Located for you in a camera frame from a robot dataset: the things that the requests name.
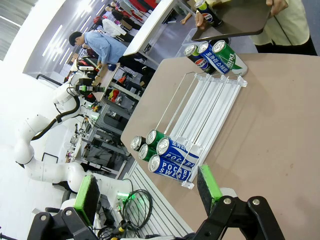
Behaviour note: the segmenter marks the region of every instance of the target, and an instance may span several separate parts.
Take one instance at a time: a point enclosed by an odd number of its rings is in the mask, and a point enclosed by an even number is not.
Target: can rack
[[[214,75],[194,72],[186,73],[155,129],[157,129],[162,122],[169,106],[175,99],[180,86],[184,84],[184,79],[190,74],[194,75],[193,81],[169,121],[164,134],[171,137],[172,140],[183,144],[188,150],[188,154],[192,153],[199,156],[188,179],[183,182],[177,179],[183,187],[192,189],[194,187],[193,181],[198,172],[198,166],[201,166],[205,161],[227,119],[241,87],[246,87],[247,81],[238,75],[227,77],[220,73]],[[197,83],[197,85],[191,96],[188,98],[187,95],[191,93],[190,91],[192,91],[191,88],[194,83]],[[168,131],[176,118],[178,119],[170,134],[168,134]]]

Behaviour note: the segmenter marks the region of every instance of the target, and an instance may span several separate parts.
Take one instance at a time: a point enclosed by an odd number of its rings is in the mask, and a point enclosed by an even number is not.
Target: soda can
[[[194,7],[198,9],[198,11],[202,14],[205,20],[209,24],[211,24],[212,27],[216,28],[220,24],[222,24],[222,20],[209,8],[209,6],[206,3],[206,0],[198,1]]]
[[[145,142],[150,147],[156,149],[158,142],[160,141],[160,139],[164,137],[166,137],[166,135],[164,135],[162,132],[152,129],[151,131],[148,132],[145,138]]]
[[[247,73],[248,67],[233,49],[224,41],[217,41],[212,51],[216,54],[234,74],[243,76]]]
[[[181,181],[186,181],[191,173],[190,167],[184,165],[180,167],[178,163],[157,154],[150,158],[148,169],[152,173],[160,174],[172,179],[179,179]]]
[[[216,69],[210,63],[208,63],[203,56],[201,56],[198,53],[197,45],[191,44],[187,46],[183,53],[188,59],[194,62],[199,68],[201,68],[207,74],[213,74],[216,71]]]
[[[184,145],[171,140],[169,137],[164,137],[158,142],[156,153],[161,157],[175,161],[179,164],[184,162],[183,165],[190,168],[194,167],[199,159],[198,156],[191,152],[187,154],[188,151]]]
[[[131,148],[139,152],[141,146],[146,143],[146,139],[142,136],[135,136],[131,141]]]
[[[156,150],[154,150],[153,148],[149,147],[148,144],[143,144],[139,153],[138,153],[138,157],[141,160],[147,161],[149,162],[150,158],[157,154]]]
[[[212,51],[212,46],[207,41],[204,41],[199,45],[198,52],[212,66],[214,66],[219,73],[227,74],[230,71],[227,65],[219,57],[217,57],[217,55],[214,54]]]

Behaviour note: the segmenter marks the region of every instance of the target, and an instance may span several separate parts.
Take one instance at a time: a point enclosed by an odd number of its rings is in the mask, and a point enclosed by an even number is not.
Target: screw
[[[259,201],[259,199],[254,199],[254,200],[252,201],[252,203],[253,203],[254,205],[259,205],[259,204],[260,204],[260,201]]]
[[[224,204],[230,204],[231,203],[231,199],[230,198],[226,198],[225,200],[223,200]]]

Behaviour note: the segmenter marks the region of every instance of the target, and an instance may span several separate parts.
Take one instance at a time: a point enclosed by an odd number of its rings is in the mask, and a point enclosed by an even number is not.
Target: ceiling
[[[89,30],[93,18],[111,1],[66,0],[43,32],[23,72],[33,77],[38,73],[60,73],[70,54],[78,48],[69,44],[69,35]]]

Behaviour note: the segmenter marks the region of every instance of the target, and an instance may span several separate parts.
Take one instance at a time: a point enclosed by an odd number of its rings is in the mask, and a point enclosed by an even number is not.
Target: green can
[[[224,40],[217,41],[213,45],[212,51],[234,74],[243,76],[247,73],[247,65]]]
[[[149,147],[148,144],[143,144],[138,153],[139,159],[149,162],[150,158],[157,154],[156,150]]]
[[[152,129],[151,131],[148,132],[145,138],[145,142],[150,147],[156,149],[158,142],[160,141],[160,139],[164,137],[167,137],[167,136],[164,135],[162,132]]]

